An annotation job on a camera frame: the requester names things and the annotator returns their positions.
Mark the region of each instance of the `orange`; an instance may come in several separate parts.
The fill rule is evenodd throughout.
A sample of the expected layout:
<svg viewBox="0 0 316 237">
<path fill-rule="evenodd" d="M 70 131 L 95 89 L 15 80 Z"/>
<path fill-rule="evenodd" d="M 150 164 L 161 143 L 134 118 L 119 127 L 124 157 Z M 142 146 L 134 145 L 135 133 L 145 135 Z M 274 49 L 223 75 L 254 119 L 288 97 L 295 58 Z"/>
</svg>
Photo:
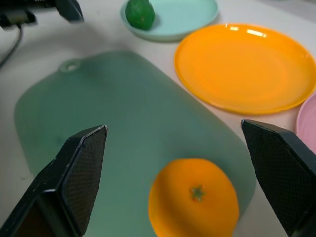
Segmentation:
<svg viewBox="0 0 316 237">
<path fill-rule="evenodd" d="M 238 217 L 232 183 L 205 159 L 172 161 L 149 194 L 149 220 L 157 237 L 232 237 Z"/>
</svg>

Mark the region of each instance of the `plate rim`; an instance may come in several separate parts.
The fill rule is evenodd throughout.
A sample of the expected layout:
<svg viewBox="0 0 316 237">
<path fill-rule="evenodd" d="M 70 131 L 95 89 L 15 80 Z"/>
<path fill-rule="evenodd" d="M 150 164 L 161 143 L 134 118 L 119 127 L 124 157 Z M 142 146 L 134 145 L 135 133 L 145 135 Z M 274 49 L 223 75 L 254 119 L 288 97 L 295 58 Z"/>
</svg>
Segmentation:
<svg viewBox="0 0 316 237">
<path fill-rule="evenodd" d="M 179 79 L 179 81 L 181 82 L 181 84 L 191 93 L 193 94 L 195 97 L 197 97 L 199 100 L 211 105 L 211 106 L 215 106 L 216 108 L 218 109 L 221 109 L 221 110 L 224 110 L 224 111 L 227 111 L 227 112 L 232 112 L 232 113 L 235 113 L 235 114 L 240 114 L 240 115 L 270 115 L 270 114 L 275 114 L 275 113 L 279 113 L 279 112 L 282 112 L 282 111 L 286 111 L 286 110 L 290 110 L 290 109 L 293 109 L 299 105 L 301 105 L 302 103 L 304 103 L 315 91 L 316 89 L 316 78 L 314 79 L 314 82 L 313 82 L 313 87 L 310 89 L 309 93 L 304 96 L 304 98 L 302 98 L 301 100 L 297 101 L 296 103 L 292 103 L 292 104 L 288 104 L 287 106 L 284 106 L 284 107 L 277 107 L 277 108 L 274 108 L 274 109 L 268 109 L 268 110 L 261 110 L 261 111 L 257 111 L 257 112 L 254 112 L 252 110 L 239 110 L 239 109 L 234 109 L 234 108 L 229 108 L 229 107 L 226 107 L 225 105 L 221 105 L 221 104 L 218 104 L 216 102 L 210 102 L 208 101 L 207 99 L 203 98 L 202 96 L 199 96 L 198 93 L 196 93 L 195 91 L 193 91 L 189 86 L 187 86 L 186 82 L 183 80 L 183 78 L 180 76 L 180 72 L 179 72 L 179 69 L 178 67 L 176 66 L 177 64 L 177 57 L 178 57 L 178 54 L 179 54 L 179 51 L 181 50 L 181 48 L 183 47 L 183 45 L 186 43 L 186 41 L 188 41 L 190 38 L 194 37 L 196 34 L 200 33 L 201 31 L 206 31 L 206 30 L 209 30 L 209 29 L 214 29 L 214 28 L 222 28 L 222 27 L 227 27 L 227 26 L 242 26 L 242 27 L 255 27 L 255 28 L 259 28 L 259 29 L 263 29 L 263 30 L 266 30 L 266 31 L 270 31 L 270 32 L 273 32 L 275 34 L 278 34 L 284 38 L 286 38 L 287 40 L 290 40 L 291 42 L 295 43 L 296 45 L 300 46 L 300 48 L 302 48 L 304 50 L 304 52 L 310 56 L 312 62 L 313 62 L 313 66 L 314 66 L 314 69 L 315 69 L 315 72 L 316 72 L 316 60 L 315 58 L 313 57 L 313 55 L 301 44 L 299 43 L 297 40 L 291 38 L 290 36 L 284 34 L 284 33 L 281 33 L 277 30 L 273 30 L 271 28 L 268 28 L 268 27 L 264 27 L 264 26 L 261 26 L 261 25 L 257 25 L 257 24 L 248 24 L 248 23 L 238 23 L 238 22 L 230 22 L 230 23 L 222 23 L 222 24 L 216 24 L 216 25 L 210 25 L 210 26 L 207 26 L 207 27 L 203 27 L 193 33 L 191 33 L 190 35 L 186 36 L 180 43 L 179 45 L 177 46 L 175 52 L 174 52 L 174 57 L 173 57 L 173 67 L 174 67 L 174 70 L 175 70 L 175 73 Z"/>
<path fill-rule="evenodd" d="M 297 118 L 296 118 L 296 124 L 295 124 L 295 134 L 300 138 L 300 134 L 299 134 L 299 127 L 300 126 L 300 121 L 301 121 L 301 117 L 302 117 L 302 113 L 303 111 L 305 110 L 305 107 L 306 105 L 312 100 L 314 99 L 314 97 L 316 97 L 316 92 L 314 91 L 313 94 L 311 96 L 309 96 L 307 98 L 307 100 L 305 100 L 305 102 L 302 104 L 299 112 L 298 112 L 298 115 L 297 115 Z"/>
</svg>

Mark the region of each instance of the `light blue plate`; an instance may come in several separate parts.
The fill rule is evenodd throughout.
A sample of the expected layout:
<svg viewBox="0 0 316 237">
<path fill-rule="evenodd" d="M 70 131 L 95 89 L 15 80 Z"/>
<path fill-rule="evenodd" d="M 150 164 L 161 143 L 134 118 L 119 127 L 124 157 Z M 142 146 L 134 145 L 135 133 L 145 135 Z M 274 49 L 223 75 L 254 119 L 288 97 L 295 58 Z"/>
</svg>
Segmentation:
<svg viewBox="0 0 316 237">
<path fill-rule="evenodd" d="M 132 27 L 125 15 L 127 3 L 120 11 L 125 26 L 134 34 L 153 41 L 176 41 L 210 24 L 218 14 L 215 0 L 149 0 L 156 19 L 149 31 Z"/>
</svg>

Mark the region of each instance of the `cutting board hole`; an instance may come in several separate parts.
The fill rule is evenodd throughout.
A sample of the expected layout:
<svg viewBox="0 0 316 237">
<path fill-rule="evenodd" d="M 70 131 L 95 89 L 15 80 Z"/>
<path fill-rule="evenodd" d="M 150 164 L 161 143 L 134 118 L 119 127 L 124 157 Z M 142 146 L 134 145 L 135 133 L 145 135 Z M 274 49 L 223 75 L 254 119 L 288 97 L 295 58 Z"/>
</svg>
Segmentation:
<svg viewBox="0 0 316 237">
<path fill-rule="evenodd" d="M 59 70 L 62 72 L 62 73 L 71 73 L 71 72 L 74 72 L 76 71 L 81 65 L 81 61 L 80 60 L 69 60 L 65 63 L 63 63 Z"/>
</svg>

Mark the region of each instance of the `plate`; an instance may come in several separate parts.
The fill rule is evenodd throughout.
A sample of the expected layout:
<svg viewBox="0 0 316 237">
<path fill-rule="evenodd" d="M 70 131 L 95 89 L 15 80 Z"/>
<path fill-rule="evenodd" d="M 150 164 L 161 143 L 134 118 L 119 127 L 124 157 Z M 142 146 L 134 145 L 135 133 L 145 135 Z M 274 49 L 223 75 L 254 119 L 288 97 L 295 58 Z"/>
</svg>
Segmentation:
<svg viewBox="0 0 316 237">
<path fill-rule="evenodd" d="M 120 11 L 125 26 L 137 36 L 153 41 L 177 41 L 210 24 L 218 14 L 215 0 L 150 0 L 156 19 L 149 31 L 132 27 L 125 15 L 127 3 Z"/>
<path fill-rule="evenodd" d="M 240 114 L 291 109 L 316 86 L 316 65 L 307 50 L 279 32 L 247 24 L 192 33 L 178 46 L 174 67 L 198 98 Z"/>
<path fill-rule="evenodd" d="M 316 154 L 316 93 L 304 102 L 298 113 L 296 134 Z"/>
</svg>

